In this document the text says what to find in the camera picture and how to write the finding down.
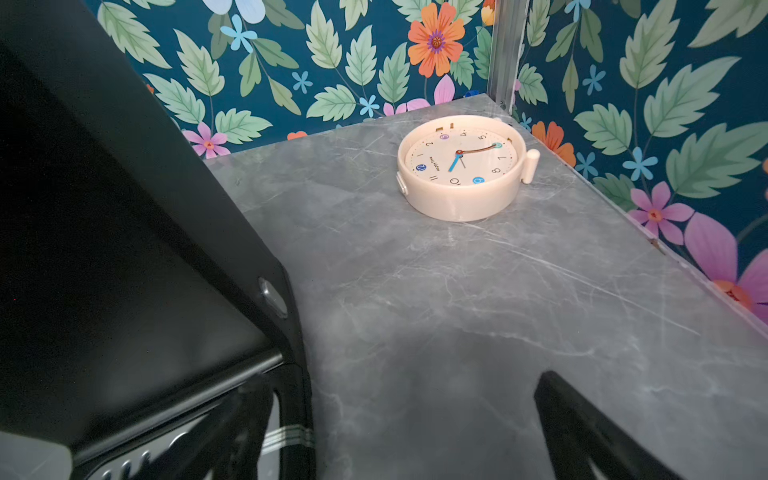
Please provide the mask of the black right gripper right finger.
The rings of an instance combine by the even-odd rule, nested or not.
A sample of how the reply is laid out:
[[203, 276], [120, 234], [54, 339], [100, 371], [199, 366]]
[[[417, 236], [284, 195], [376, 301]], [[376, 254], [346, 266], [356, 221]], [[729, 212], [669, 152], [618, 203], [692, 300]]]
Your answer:
[[554, 371], [539, 377], [534, 400], [557, 479], [678, 479]]

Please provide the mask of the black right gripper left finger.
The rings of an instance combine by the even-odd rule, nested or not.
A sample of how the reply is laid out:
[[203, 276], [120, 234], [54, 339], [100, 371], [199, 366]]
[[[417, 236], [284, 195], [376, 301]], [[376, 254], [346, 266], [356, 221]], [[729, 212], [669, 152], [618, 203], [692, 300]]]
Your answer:
[[251, 377], [136, 477], [256, 479], [273, 403], [269, 379]]

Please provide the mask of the black capsule coffee machine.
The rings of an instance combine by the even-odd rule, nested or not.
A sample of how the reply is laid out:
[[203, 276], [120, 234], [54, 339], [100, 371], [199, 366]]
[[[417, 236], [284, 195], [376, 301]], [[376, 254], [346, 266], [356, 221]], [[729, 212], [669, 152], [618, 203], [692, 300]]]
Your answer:
[[1, 475], [136, 475], [255, 375], [316, 475], [285, 267], [80, 1], [1, 5]]

